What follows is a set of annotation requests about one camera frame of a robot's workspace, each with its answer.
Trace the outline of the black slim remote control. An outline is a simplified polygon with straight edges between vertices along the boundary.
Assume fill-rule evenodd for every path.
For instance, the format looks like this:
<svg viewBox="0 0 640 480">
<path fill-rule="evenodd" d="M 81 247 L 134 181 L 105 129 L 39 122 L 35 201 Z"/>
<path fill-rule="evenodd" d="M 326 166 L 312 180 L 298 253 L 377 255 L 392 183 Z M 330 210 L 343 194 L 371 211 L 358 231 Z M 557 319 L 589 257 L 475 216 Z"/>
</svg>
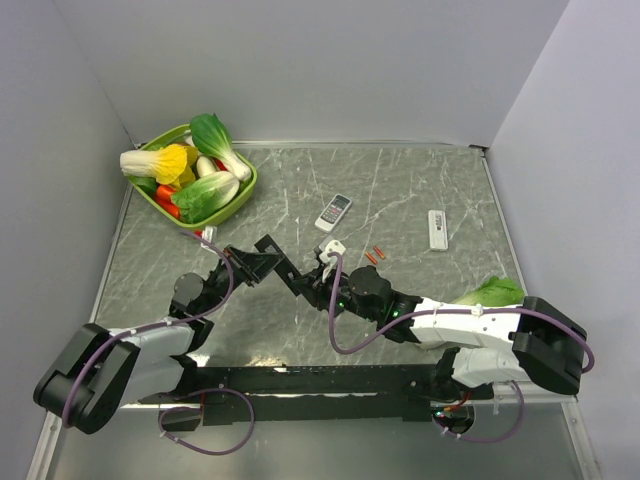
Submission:
<svg viewBox="0 0 640 480">
<path fill-rule="evenodd" d="M 301 274 L 277 242 L 270 235 L 265 235 L 254 244 L 254 247 L 260 253 L 274 254 L 278 257 L 274 272 L 285 283 L 292 294 L 298 297 L 300 291 L 295 285 L 295 280 L 297 280 Z"/>
</svg>

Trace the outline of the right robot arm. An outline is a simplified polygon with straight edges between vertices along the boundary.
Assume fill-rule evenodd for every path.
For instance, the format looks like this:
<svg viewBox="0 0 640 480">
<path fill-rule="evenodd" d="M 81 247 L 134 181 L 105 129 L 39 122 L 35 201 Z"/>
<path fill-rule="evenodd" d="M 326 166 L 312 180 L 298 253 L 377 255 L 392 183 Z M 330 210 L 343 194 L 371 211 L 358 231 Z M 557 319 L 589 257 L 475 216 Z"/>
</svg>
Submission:
<svg viewBox="0 0 640 480">
<path fill-rule="evenodd" d="M 376 327 L 375 335 L 425 349 L 445 347 L 436 375 L 438 390 L 459 398 L 468 389 L 500 382 L 531 382 L 551 393 L 574 396 L 581 377 L 595 365 L 587 333 L 546 300 L 527 296 L 509 278 L 492 277 L 466 297 L 443 303 L 395 290 L 372 265 L 350 274 L 333 254 L 307 274 L 287 273 L 290 290 L 329 314 L 329 339 L 335 351 L 353 347 L 336 339 L 342 312 Z"/>
</svg>

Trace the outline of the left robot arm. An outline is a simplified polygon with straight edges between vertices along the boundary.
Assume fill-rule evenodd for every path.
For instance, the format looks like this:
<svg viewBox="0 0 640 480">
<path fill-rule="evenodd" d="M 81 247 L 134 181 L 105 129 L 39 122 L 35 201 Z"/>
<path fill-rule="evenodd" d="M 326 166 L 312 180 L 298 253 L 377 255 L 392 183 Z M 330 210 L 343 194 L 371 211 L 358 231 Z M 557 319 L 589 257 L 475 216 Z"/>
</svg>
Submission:
<svg viewBox="0 0 640 480">
<path fill-rule="evenodd" d="M 124 404 L 156 393 L 176 402 L 192 398 L 197 365 L 188 355 L 211 333 L 208 315 L 241 284 L 260 283 L 284 258 L 232 246 L 219 255 L 207 277 L 186 273 L 176 280 L 167 316 L 125 329 L 81 326 L 36 385 L 34 402 L 65 427 L 93 434 Z"/>
</svg>

